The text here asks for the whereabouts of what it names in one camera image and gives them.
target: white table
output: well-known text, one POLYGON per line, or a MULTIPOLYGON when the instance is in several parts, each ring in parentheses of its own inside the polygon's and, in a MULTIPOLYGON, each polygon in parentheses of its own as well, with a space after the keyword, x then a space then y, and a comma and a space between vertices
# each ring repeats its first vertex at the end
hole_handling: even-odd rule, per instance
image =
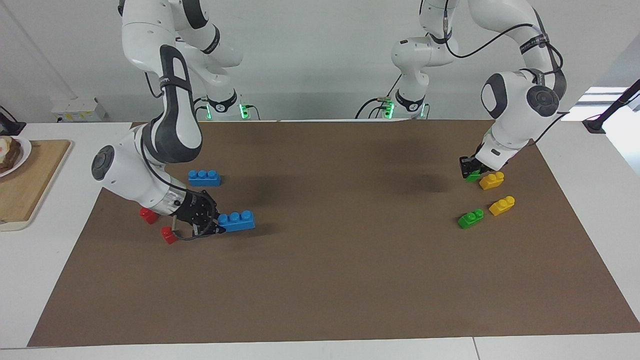
MULTIPOLYGON (((34 222, 0 233, 0 359, 640 359, 640 334, 24 349, 100 192, 89 171, 93 156, 130 126, 30 124, 23 132, 74 144, 34 222)), ((637 316, 640 177, 606 136, 580 123, 559 123, 539 146, 637 316)))

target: white wall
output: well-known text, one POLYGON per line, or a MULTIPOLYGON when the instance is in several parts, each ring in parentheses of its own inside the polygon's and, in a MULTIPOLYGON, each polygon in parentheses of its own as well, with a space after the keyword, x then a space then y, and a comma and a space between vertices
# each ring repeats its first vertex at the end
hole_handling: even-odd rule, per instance
POLYGON ((620 54, 596 86, 631 86, 640 79, 640 35, 620 54))
MULTIPOLYGON (((113 120, 148 120, 161 111, 161 103, 148 94, 143 73, 122 54, 117 0, 0 1, 73 91, 97 97, 113 120)), ((236 88, 269 119, 353 117, 365 100, 385 95, 397 77, 390 61, 393 43, 423 35, 419 0, 209 2, 223 36, 232 35, 245 50, 243 64, 231 70, 236 88)), ((637 0, 617 0, 615 5, 594 0, 531 3, 566 59, 565 109, 640 31, 637 0)), ((21 119, 48 121, 47 99, 55 89, 2 22, 0 103, 21 119)), ((472 22, 465 2, 456 12, 454 31, 461 52, 494 36, 472 22)), ((494 72, 523 64, 517 46, 503 38, 471 59, 430 69, 432 117, 486 118, 479 100, 483 83, 494 72)))

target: power outlet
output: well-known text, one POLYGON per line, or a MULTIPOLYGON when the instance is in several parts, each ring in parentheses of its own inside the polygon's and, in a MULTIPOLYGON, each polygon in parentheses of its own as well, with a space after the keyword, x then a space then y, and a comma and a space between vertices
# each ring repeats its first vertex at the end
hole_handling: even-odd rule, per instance
POLYGON ((51 112, 57 122, 103 122, 107 115, 96 98, 59 102, 51 112))

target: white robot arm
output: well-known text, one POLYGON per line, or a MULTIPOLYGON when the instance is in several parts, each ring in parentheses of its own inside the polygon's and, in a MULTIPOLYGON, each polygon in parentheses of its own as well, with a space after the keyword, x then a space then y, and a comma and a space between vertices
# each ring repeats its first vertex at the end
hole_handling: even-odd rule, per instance
POLYGON ((192 161, 202 148, 188 63, 181 49, 194 60, 192 69, 205 81, 208 96, 217 99, 224 92, 209 81, 214 77, 203 65, 215 61, 221 68, 236 66, 242 53, 223 41, 200 0, 120 0, 118 9, 125 56, 137 68, 158 75, 164 112, 131 129, 118 143, 103 147, 92 163, 93 178, 144 208, 193 225, 194 236, 183 240, 222 233, 224 228, 214 221, 219 215, 215 201, 206 192, 188 190, 164 166, 192 161))
MULTIPOLYGON (((460 158, 463 177, 473 172, 499 170, 529 139, 553 122, 566 79, 557 51, 549 44, 540 16, 526 0, 468 0, 473 20, 485 29, 511 37, 520 46, 526 68, 492 75, 484 85, 482 101, 496 120, 471 157, 460 158)), ((396 109, 415 117, 424 103, 428 77, 420 70, 450 63, 458 44, 452 37, 452 16, 458 0, 425 0, 420 22, 425 38, 398 42, 392 51, 403 75, 396 92, 396 109)))
POLYGON ((176 42, 177 49, 187 60, 187 67, 204 84, 207 103, 213 110, 216 120, 243 120, 243 107, 240 96, 231 84, 231 78, 225 68, 240 65, 242 53, 234 51, 236 58, 219 58, 216 52, 205 54, 187 44, 183 39, 176 42))
MULTIPOLYGON (((402 73, 398 82, 398 91, 393 102, 394 113, 402 118, 414 119, 422 111, 424 99, 429 86, 429 76, 423 71, 426 67, 436 67, 452 63, 455 58, 445 46, 445 35, 442 27, 446 0, 423 1, 420 7, 420 24, 427 35, 407 38, 396 42, 391 50, 391 60, 402 73)), ((448 5, 449 21, 458 0, 448 5)), ((453 51, 458 51, 458 42, 451 32, 446 41, 453 51)))

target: red lego brick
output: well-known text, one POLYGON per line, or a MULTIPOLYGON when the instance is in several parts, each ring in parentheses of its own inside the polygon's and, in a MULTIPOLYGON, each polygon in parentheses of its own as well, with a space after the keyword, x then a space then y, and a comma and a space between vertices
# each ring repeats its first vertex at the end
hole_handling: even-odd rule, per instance
POLYGON ((162 237, 169 245, 178 241, 178 238, 175 237, 175 234, 173 233, 173 230, 170 226, 165 226, 162 228, 162 237))
POLYGON ((160 218, 160 215, 154 213, 153 211, 147 208, 141 208, 140 217, 144 219, 144 221, 146 221, 147 224, 153 225, 156 223, 156 221, 158 221, 158 218, 160 218))

